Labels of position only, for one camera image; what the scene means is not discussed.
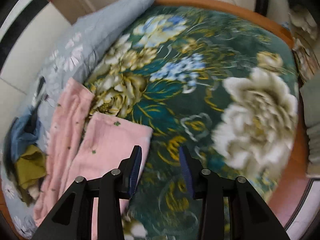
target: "wooden bed frame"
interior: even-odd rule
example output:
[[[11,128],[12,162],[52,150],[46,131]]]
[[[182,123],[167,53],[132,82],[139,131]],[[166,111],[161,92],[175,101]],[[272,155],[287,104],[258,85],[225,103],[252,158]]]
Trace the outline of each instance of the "wooden bed frame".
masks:
[[[158,5],[168,6],[193,6],[228,12],[270,31],[281,38],[290,49],[292,49],[294,45],[290,32],[284,27],[258,13],[229,3],[216,0],[156,0],[155,3]],[[306,178],[307,160],[308,139],[303,118],[302,99],[300,98],[299,123],[291,157],[287,167],[283,171],[277,189],[274,191],[270,201],[268,202],[271,210],[285,228],[288,228],[292,216],[294,216],[297,210],[299,210],[303,196],[309,184],[309,179]],[[14,229],[2,192],[0,192],[0,211],[19,239],[23,239]]]

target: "metal screw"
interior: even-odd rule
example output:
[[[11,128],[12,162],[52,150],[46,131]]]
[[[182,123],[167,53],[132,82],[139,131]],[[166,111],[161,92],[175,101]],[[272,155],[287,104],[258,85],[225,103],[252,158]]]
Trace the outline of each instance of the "metal screw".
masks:
[[[120,170],[119,169],[113,169],[112,171],[111,171],[111,174],[112,175],[118,175],[118,174],[120,174]]]
[[[84,177],[78,176],[78,177],[76,177],[75,182],[76,183],[81,183],[83,180],[84,180]]]
[[[240,183],[245,183],[247,180],[245,179],[245,177],[239,176],[237,179]]]
[[[210,171],[209,169],[202,169],[202,170],[201,170],[201,173],[202,173],[203,175],[209,175],[209,174],[211,173],[211,171]]]

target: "pillow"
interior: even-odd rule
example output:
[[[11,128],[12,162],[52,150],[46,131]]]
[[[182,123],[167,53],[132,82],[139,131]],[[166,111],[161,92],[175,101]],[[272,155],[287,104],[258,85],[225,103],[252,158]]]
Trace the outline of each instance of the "pillow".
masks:
[[[154,0],[120,0],[95,13],[81,17],[60,37],[44,67],[38,74],[32,92],[36,94],[39,79],[44,77],[44,92],[48,95],[38,110],[42,134],[49,131],[51,117],[68,79],[83,83],[101,60],[106,50]],[[44,138],[39,147],[44,149]]]

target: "olive green cloth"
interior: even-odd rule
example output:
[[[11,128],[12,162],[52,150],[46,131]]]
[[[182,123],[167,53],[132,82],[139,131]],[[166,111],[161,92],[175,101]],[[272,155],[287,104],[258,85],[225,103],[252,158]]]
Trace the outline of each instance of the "olive green cloth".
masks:
[[[23,189],[38,183],[38,180],[46,176],[45,156],[34,145],[29,145],[24,154],[15,163],[18,184]]]

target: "fabric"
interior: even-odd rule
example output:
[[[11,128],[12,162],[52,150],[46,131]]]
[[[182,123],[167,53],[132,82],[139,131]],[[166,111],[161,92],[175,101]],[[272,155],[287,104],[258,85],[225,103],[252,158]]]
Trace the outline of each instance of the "fabric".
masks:
[[[23,189],[38,185],[38,180],[46,176],[44,153],[36,146],[29,145],[15,163],[18,184]]]
[[[39,195],[40,195],[40,190],[39,190],[39,185],[38,183],[34,184],[34,185],[31,185],[29,188],[28,188],[28,193],[29,195],[34,199],[34,200],[37,200]]]
[[[142,148],[142,161],[139,177],[144,168],[152,128],[127,120],[96,112],[90,120],[79,152],[71,163],[68,179],[61,196],[77,176],[87,180],[102,177],[112,169],[118,168],[123,159],[129,158],[135,145]],[[120,199],[120,210],[128,204]],[[92,240],[97,239],[98,201],[94,200],[92,213]]]
[[[301,88],[303,100],[304,119],[309,136],[309,161],[313,164],[320,163],[320,104],[318,100],[320,92],[320,72],[316,73],[312,79],[308,80]]]
[[[24,202],[27,206],[29,206],[32,202],[32,197],[28,194],[28,191],[23,189],[19,184],[18,184],[18,176],[15,168],[15,164],[12,162],[11,158],[11,132],[12,128],[14,127],[14,124],[18,118],[15,118],[12,121],[11,127],[8,130],[4,142],[3,142],[3,150],[2,150],[2,165],[1,167],[2,170],[5,171],[5,176],[1,173],[1,179],[3,181],[8,181],[7,183],[7,193],[9,197],[13,197],[16,195],[17,199],[20,201]]]
[[[59,98],[50,128],[46,161],[48,175],[42,183],[34,207],[37,226],[58,201],[60,189],[65,188],[68,169],[78,151],[84,120],[93,96],[84,86],[70,78]]]
[[[45,78],[48,99],[39,108],[43,125],[40,148],[46,145],[51,118],[60,93],[72,77],[83,83],[121,32],[154,0],[120,0],[81,17],[64,33],[46,59],[39,77]]]
[[[27,147],[34,144],[39,136],[40,121],[34,114],[34,108],[26,109],[23,116],[19,117],[11,130],[11,160],[15,163],[26,151]]]
[[[301,88],[301,97],[304,107],[304,120],[308,128],[320,124],[320,103],[318,98],[320,92],[320,72],[307,81]]]
[[[39,104],[47,104],[46,100],[47,94],[45,92],[45,79],[41,74],[38,74],[36,80],[30,84],[28,93],[17,110],[17,116],[22,116],[25,113],[26,109],[32,107],[37,108],[36,116],[40,120],[40,117],[38,115]],[[46,151],[46,142],[43,140],[44,131],[45,129],[40,122],[38,131],[39,136],[36,144],[43,152]]]
[[[90,114],[154,131],[123,215],[126,239],[196,239],[202,202],[187,193],[181,145],[222,177],[247,176],[266,201],[290,156],[298,95],[291,50],[231,14],[153,6],[124,31],[85,86],[95,93]],[[228,217],[226,211],[226,239]]]

